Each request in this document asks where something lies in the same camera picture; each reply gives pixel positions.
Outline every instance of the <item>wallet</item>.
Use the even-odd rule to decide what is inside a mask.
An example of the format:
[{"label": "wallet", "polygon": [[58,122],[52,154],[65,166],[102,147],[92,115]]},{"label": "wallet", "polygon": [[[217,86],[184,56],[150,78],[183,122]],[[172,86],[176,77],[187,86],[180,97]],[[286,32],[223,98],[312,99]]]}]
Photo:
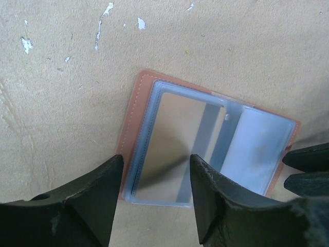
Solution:
[{"label": "wallet", "polygon": [[150,70],[137,77],[116,154],[120,198],[191,207],[189,159],[198,154],[241,186],[269,196],[300,123]]}]

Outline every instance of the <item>white paint fleck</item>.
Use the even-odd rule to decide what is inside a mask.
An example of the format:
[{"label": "white paint fleck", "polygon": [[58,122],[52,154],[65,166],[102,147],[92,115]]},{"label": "white paint fleck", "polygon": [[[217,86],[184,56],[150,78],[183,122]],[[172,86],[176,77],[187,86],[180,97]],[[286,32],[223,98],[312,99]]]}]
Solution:
[{"label": "white paint fleck", "polygon": [[143,19],[139,18],[139,17],[137,18],[137,20],[138,20],[138,28],[139,28],[139,30],[145,29],[146,28],[145,21]]},{"label": "white paint fleck", "polygon": [[21,41],[24,51],[26,52],[26,54],[29,54],[29,50],[33,49],[32,41],[30,39],[25,39],[24,37],[21,37]]},{"label": "white paint fleck", "polygon": [[186,11],[190,11],[191,9],[193,9],[193,7],[194,7],[194,4],[191,4]]},{"label": "white paint fleck", "polygon": [[99,22],[98,22],[98,33],[96,35],[96,42],[95,42],[95,50],[98,49],[98,41],[99,38],[101,36],[101,26],[102,26],[102,21],[103,21],[103,17],[105,15],[109,15],[109,11],[113,9],[113,3],[109,3],[108,7],[105,9],[104,13],[101,15],[101,17],[99,17]]}]

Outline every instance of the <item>tan surface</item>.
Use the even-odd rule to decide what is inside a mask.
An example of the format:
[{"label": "tan surface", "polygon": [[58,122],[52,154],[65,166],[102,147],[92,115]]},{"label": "tan surface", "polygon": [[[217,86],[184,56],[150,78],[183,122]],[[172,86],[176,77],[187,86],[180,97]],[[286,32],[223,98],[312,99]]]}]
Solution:
[{"label": "tan surface", "polygon": [[[294,147],[329,141],[329,3],[193,2],[190,11],[186,0],[114,2],[96,51],[108,2],[2,1],[2,202],[30,199],[112,156],[142,68],[300,119]],[[33,41],[29,54],[21,36]],[[111,244],[198,246],[194,212],[120,202]]]}]

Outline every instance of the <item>black plastic piece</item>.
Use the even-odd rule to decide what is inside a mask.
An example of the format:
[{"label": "black plastic piece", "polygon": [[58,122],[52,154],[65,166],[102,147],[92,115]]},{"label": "black plastic piece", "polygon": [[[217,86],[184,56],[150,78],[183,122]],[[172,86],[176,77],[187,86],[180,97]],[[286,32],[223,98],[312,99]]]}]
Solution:
[{"label": "black plastic piece", "polygon": [[329,143],[290,151],[282,162],[303,172],[329,171]]},{"label": "black plastic piece", "polygon": [[329,197],[329,172],[290,175],[284,187],[300,197]]},{"label": "black plastic piece", "polygon": [[281,203],[240,186],[199,156],[190,159],[200,244],[218,247],[329,246],[329,198]]},{"label": "black plastic piece", "polygon": [[0,204],[0,246],[108,247],[122,171],[116,155],[30,201]]}]

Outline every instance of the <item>card holder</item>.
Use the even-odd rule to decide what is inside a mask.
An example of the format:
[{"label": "card holder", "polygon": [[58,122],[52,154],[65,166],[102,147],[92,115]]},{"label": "card holder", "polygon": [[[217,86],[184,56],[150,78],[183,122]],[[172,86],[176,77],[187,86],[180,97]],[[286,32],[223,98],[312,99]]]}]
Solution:
[{"label": "card holder", "polygon": [[125,162],[122,198],[191,207],[192,153],[240,185],[268,196],[298,127],[290,118],[143,70],[117,147]]}]

